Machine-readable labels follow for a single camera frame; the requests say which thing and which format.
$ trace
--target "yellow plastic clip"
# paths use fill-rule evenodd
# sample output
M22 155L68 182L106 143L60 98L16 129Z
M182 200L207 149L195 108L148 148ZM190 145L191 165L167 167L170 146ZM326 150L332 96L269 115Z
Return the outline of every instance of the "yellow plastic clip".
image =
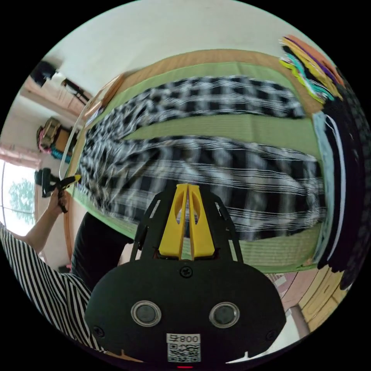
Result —
M192 260L213 256L215 252L208 220L202 203L200 188L189 185L189 229Z
M182 256L184 227L186 222L186 204L187 204L188 184L178 184L170 214L162 235L159 252L162 256L177 257ZM177 222L179 211L180 222Z

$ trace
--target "light blue fabric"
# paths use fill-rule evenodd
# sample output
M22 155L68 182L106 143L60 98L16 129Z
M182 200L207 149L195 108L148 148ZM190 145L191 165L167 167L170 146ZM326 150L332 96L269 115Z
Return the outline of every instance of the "light blue fabric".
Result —
M318 236L317 246L313 257L313 263L316 264L321 259L328 240L330 238L332 222L334 218L335 202L335 180L334 180L334 155L328 139L326 137L326 115L321 111L312 115L314 130L318 140L318 147L321 152L323 164L323 180L325 184L325 200L327 214L322 223L320 234Z

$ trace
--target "striped fabric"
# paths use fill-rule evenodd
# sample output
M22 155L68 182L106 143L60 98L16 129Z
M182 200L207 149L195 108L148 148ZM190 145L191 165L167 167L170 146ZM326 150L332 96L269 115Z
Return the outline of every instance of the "striped fabric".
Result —
M0 242L14 275L43 317L64 335L103 351L84 321L90 291L72 274L61 274L46 265L34 249L17 240L0 223Z

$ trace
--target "black and white checkered fabric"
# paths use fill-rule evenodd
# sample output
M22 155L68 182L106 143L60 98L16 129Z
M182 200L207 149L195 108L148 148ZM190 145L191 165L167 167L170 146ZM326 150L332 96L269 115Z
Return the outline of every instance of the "black and white checkered fabric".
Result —
M287 88L247 76L192 77L145 90L114 108L89 132L90 140L114 134L124 138L142 126L192 116L257 114L305 117L294 94Z
M326 213L313 156L227 138L106 137L85 146L79 173L79 188L98 210L136 223L169 183L203 185L221 198L240 240L292 235Z

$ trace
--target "colorful fabric stack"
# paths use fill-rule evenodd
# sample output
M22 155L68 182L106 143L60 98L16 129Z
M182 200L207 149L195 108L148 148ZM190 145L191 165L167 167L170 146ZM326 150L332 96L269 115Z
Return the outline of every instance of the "colorful fabric stack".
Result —
M314 99L322 104L336 97L342 100L336 85L344 82L327 58L293 35L283 37L280 43L285 52L280 63L292 70Z

